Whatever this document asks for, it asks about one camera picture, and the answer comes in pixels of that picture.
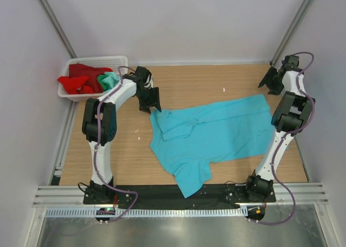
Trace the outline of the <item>blue t shirt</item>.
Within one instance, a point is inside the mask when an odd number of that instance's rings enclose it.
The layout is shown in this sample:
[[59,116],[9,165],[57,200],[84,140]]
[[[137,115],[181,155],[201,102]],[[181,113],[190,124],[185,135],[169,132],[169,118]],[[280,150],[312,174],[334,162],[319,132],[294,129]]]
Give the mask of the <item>blue t shirt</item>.
[[274,133],[263,94],[150,115],[150,148],[184,198],[212,178],[210,163],[263,155]]

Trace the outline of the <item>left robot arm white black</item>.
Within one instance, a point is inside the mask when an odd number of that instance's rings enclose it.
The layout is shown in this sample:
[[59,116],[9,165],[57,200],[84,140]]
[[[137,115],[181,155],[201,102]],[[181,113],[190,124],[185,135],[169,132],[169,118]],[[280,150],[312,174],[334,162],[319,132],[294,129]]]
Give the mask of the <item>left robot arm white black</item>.
[[92,176],[84,189],[84,204],[109,204],[116,196],[110,164],[111,143],[117,132],[117,110],[131,97],[137,97],[142,112],[150,114],[151,108],[162,110],[159,88],[153,84],[152,73],[143,66],[120,75],[120,82],[105,95],[86,101],[82,133],[91,149]]

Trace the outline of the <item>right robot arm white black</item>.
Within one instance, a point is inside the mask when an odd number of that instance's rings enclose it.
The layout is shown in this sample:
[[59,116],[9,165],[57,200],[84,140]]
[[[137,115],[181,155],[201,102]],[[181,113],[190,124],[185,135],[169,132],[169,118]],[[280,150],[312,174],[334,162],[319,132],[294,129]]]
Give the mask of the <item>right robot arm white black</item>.
[[286,55],[281,67],[271,66],[258,85],[266,86],[270,95],[284,94],[272,115],[274,135],[269,148],[243,189],[245,198],[251,202],[262,202],[271,195],[274,181],[278,181],[276,170],[287,146],[314,117],[315,100],[303,84],[304,73],[313,61],[314,54],[310,52]]

